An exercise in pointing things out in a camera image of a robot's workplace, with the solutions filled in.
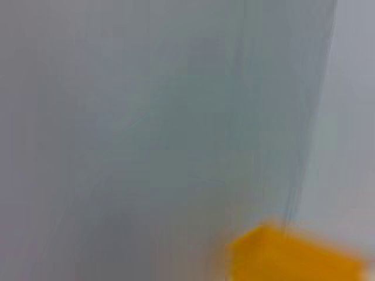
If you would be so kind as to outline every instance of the yellow object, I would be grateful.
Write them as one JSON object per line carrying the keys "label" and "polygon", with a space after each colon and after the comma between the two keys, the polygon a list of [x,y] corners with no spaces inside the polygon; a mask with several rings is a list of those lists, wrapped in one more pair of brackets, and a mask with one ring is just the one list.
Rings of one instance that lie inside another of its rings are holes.
{"label": "yellow object", "polygon": [[291,231],[261,225],[230,245],[229,280],[361,280],[363,263],[359,258],[311,241]]}

